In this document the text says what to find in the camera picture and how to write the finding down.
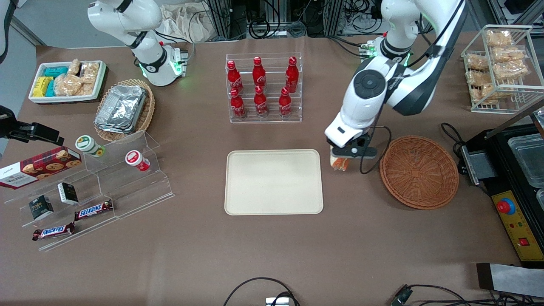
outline red bottle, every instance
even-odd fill
[[[296,57],[291,56],[289,58],[289,67],[285,72],[285,85],[289,89],[290,93],[296,91],[296,85],[299,83],[299,69],[296,67]]]
[[[255,86],[261,86],[263,92],[267,90],[267,72],[262,66],[262,60],[260,57],[256,56],[253,58],[253,82]]]
[[[260,85],[255,86],[255,110],[257,111],[257,116],[264,118],[268,116],[268,106],[267,106],[267,97],[264,96],[263,87]]]
[[[235,118],[246,118],[248,114],[245,112],[244,101],[238,96],[238,89],[231,89],[231,108]]]
[[[291,97],[289,96],[289,89],[283,87],[281,89],[280,96],[280,117],[287,119],[291,116]]]
[[[240,75],[240,72],[238,72],[238,69],[236,69],[236,64],[234,63],[234,60],[229,60],[227,62],[227,78],[228,83],[232,88],[238,89],[238,94],[241,95],[244,93],[244,85],[242,84],[242,76]]]

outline red button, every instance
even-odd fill
[[[510,204],[506,201],[499,201],[497,203],[497,209],[502,213],[509,213],[510,212]]]
[[[526,247],[529,245],[529,240],[527,238],[520,238],[520,246]]]

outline table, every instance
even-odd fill
[[[402,117],[385,108],[380,123],[393,137],[431,138],[454,124],[465,140],[508,116],[469,111],[461,50],[463,33],[428,109]],[[359,37],[366,41],[370,37]],[[414,50],[425,49],[418,40]],[[475,262],[518,264],[490,199],[461,178],[456,197],[433,211],[413,210],[385,189],[377,170],[363,176],[329,166],[324,130],[342,104],[358,59],[327,39],[244,40],[199,44],[187,77],[152,87],[157,108],[148,132],[162,148],[161,168],[176,196],[51,252],[39,253],[21,230],[18,207],[0,207],[0,301],[9,305],[221,305],[242,281],[267,276],[287,283],[303,305],[384,305],[405,283],[446,286],[466,298],[478,289]],[[225,54],[299,51],[304,56],[304,118],[299,124],[231,125],[225,100]],[[73,58],[104,60],[106,88],[142,78],[129,48],[65,50],[38,47],[38,64]],[[19,120],[61,131],[70,146],[95,134],[96,103],[38,106],[25,101]],[[381,150],[386,134],[377,132]],[[11,141],[2,166],[51,148]],[[324,209],[318,215],[229,216],[224,185],[233,150],[316,149]],[[280,292],[259,282],[241,288],[231,305],[263,305]],[[411,299],[446,293],[418,290]]]

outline walkers cookie box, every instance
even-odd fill
[[[80,164],[79,154],[65,146],[60,146],[0,169],[0,186],[21,188]]]

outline round wicker basket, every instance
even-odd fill
[[[431,139],[419,136],[395,139],[380,162],[380,174],[395,198],[417,209],[448,204],[459,187],[451,155]]]
[[[141,110],[140,118],[138,118],[138,123],[136,125],[136,130],[134,132],[147,130],[147,128],[149,127],[149,124],[151,123],[153,112],[155,111],[155,97],[153,96],[153,92],[151,91],[151,88],[149,87],[149,85],[147,85],[145,82],[139,79],[127,79],[125,81],[121,81],[117,83],[116,85],[127,85],[127,86],[137,85],[142,88],[145,88],[147,92],[147,96],[145,97],[144,108]],[[109,94],[112,88],[113,86],[110,89],[108,89],[108,91],[102,96],[102,100],[100,101],[100,104],[98,105],[98,110],[96,111],[96,114],[98,114],[98,112],[102,108],[102,105],[104,105],[104,100],[106,99],[106,96]],[[110,142],[113,142],[125,136],[128,136],[128,134],[102,131],[96,125],[95,125],[95,130],[96,130],[96,133],[98,133],[98,135],[100,136],[100,138]]]

